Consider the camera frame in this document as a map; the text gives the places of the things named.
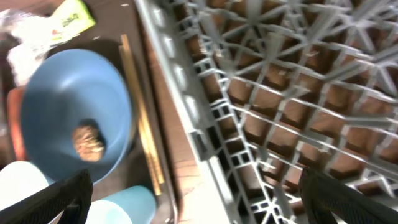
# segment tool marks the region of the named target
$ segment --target brown food item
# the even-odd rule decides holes
[[[84,161],[96,162],[104,156],[105,145],[100,131],[91,125],[79,126],[73,132],[73,145]]]

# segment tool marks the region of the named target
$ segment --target dishwasher rack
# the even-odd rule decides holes
[[[136,4],[198,165],[220,196],[228,221],[308,223],[305,214],[294,211],[301,199],[297,189],[289,188],[292,177],[311,164],[308,150],[327,157],[317,166],[327,174],[343,157],[358,162],[359,172],[339,178],[342,183],[357,190],[377,185],[381,192],[372,198],[398,209],[398,165],[386,156],[398,140],[398,1],[215,2]],[[192,39],[199,58],[188,51]],[[244,57],[250,62],[241,63]],[[206,79],[216,85],[214,98],[206,94]],[[280,87],[271,79],[288,82]],[[231,90],[236,83],[250,89],[241,103]],[[258,99],[262,92],[278,100]],[[330,106],[331,92],[352,93],[343,110]],[[377,103],[383,110],[363,109]],[[274,112],[259,113],[271,104]],[[292,104],[306,108],[300,124],[286,119]],[[337,136],[314,129],[329,117],[341,123]],[[221,123],[226,120],[234,134],[225,134]],[[267,127],[260,141],[248,137],[253,121]],[[357,129],[370,131],[363,136],[374,139],[366,146],[369,152],[349,146]],[[276,141],[285,144],[286,135],[295,136],[289,152],[274,144],[278,136]],[[232,149],[236,142],[241,147]],[[257,181],[254,194],[240,172],[247,167]]]

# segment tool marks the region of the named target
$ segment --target blue plate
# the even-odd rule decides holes
[[[79,158],[72,133],[82,121],[94,121],[106,142],[98,162]],[[21,126],[29,159],[58,181],[88,169],[94,183],[105,178],[129,146],[132,108],[118,70],[89,50],[65,50],[34,73],[22,101]]]

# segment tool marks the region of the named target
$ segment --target gray plastic rack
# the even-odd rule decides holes
[[[292,176],[298,178],[302,168],[310,165],[304,159],[308,148],[327,156],[317,166],[327,174],[344,158],[358,162],[359,171],[339,179],[358,190],[376,185],[381,192],[373,199],[398,207],[398,165],[384,156],[398,151],[393,144],[398,140],[394,84],[398,82],[394,75],[398,1],[151,0],[136,4],[198,165],[220,196],[230,223],[308,222],[305,214],[294,211],[300,202],[298,192],[287,187]],[[188,51],[186,42],[192,39],[200,48],[199,59]],[[255,60],[241,63],[245,57]],[[276,77],[269,77],[275,68]],[[208,99],[206,86],[201,85],[209,77],[218,89],[214,100]],[[271,78],[288,82],[277,87],[270,84]],[[250,89],[241,104],[231,96],[234,82]],[[338,110],[330,106],[331,91],[353,93],[347,96],[353,100]],[[258,99],[260,92],[279,99],[275,113],[256,111],[259,102],[266,107],[272,103]],[[300,127],[285,121],[292,103],[308,108]],[[385,109],[363,109],[377,103]],[[341,123],[335,136],[314,129],[325,117]],[[220,125],[226,120],[233,124],[232,135]],[[257,142],[245,132],[253,120],[267,126]],[[371,148],[367,153],[347,146],[350,132],[357,129],[377,136],[373,145],[363,146]],[[286,133],[295,140],[292,150],[284,153],[287,149],[275,146],[273,139],[282,136],[279,142],[283,143]],[[229,145],[236,142],[241,148],[231,150]],[[247,167],[257,181],[255,194],[248,193],[243,181],[248,174],[240,171]],[[276,172],[277,177],[270,178]]]

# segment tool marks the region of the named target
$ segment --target tray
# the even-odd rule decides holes
[[[397,1],[136,1],[230,223],[306,223],[305,166],[398,208]]]

